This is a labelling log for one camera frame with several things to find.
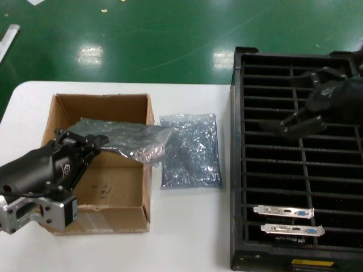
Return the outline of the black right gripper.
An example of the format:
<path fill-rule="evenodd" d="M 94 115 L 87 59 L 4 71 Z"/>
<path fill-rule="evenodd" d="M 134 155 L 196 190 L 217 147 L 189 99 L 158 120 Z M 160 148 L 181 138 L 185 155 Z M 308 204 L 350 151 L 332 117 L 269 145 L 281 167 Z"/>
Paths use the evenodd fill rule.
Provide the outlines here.
<path fill-rule="evenodd" d="M 281 135 L 306 137 L 324 131 L 325 122 L 362 122 L 362 80 L 346 79 L 345 73 L 328 66 L 295 76 L 295 86 L 321 86 L 309 95 L 306 110 L 280 122 Z"/>

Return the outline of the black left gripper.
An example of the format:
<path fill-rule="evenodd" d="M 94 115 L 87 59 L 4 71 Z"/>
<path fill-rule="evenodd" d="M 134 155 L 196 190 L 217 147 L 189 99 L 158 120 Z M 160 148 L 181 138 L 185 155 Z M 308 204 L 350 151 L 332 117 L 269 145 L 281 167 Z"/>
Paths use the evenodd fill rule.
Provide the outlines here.
<path fill-rule="evenodd" d="M 56 140 L 1 166 L 1 193 L 41 194 L 59 185 L 72 192 L 100 154 L 97 148 L 109 142 L 105 135 L 81 136 L 59 128 L 54 133 Z M 84 146 L 96 149 L 83 152 Z"/>

